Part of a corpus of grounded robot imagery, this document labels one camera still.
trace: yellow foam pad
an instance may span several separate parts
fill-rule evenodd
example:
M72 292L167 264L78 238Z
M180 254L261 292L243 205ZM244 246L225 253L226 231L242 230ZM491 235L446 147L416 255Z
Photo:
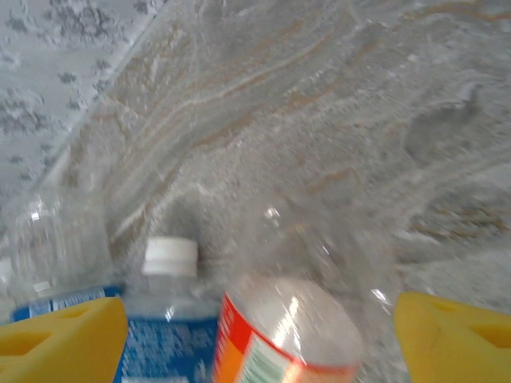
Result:
M112 383L127 334L119 298L0 326L0 382Z
M413 383L511 382L509 315L406 292L394 325Z

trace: gray patterned wall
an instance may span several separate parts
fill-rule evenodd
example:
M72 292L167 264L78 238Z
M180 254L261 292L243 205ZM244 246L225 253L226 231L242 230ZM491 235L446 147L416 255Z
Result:
M54 161L163 0L0 0L0 206Z

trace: bottle label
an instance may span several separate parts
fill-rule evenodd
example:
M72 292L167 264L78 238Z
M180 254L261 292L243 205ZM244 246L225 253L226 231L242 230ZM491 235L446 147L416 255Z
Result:
M130 317L114 382L210 383L218 318L170 321Z
M227 295L220 315L215 383L349 383L358 365L311 365L275 347L248 323Z
M73 293L58 295L54 298L39 299L26 306L15 309L10 315L11 322L22 321L23 319L37 317L38 315L51 313L66 307L79 305L80 303L92 301L97 298L119 297L122 288L119 286L99 286Z

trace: orange bottle label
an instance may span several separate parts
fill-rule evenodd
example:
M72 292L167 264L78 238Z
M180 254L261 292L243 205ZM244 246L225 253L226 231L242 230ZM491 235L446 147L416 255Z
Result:
M226 295L215 353L215 383L350 383L358 365L310 365L276 348Z

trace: crumpled plastic bottle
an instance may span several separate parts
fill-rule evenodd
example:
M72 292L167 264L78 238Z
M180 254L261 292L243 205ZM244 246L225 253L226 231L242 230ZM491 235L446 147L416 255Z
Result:
M251 203L224 296L216 382L353 381L398 293L385 236L308 195Z

